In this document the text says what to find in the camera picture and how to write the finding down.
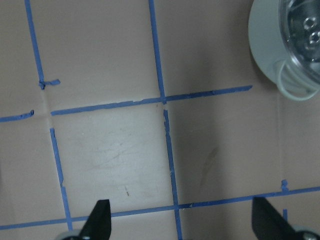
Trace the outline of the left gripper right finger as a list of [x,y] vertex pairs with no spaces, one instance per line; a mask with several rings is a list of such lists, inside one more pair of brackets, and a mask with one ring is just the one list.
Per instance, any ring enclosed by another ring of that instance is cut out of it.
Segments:
[[295,240],[296,231],[264,197],[252,199],[251,227],[258,240]]

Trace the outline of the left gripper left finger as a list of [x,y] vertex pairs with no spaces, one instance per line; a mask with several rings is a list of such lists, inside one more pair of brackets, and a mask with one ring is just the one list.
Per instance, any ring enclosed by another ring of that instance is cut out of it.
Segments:
[[108,199],[98,200],[80,230],[80,240],[109,240],[111,236],[111,206]]

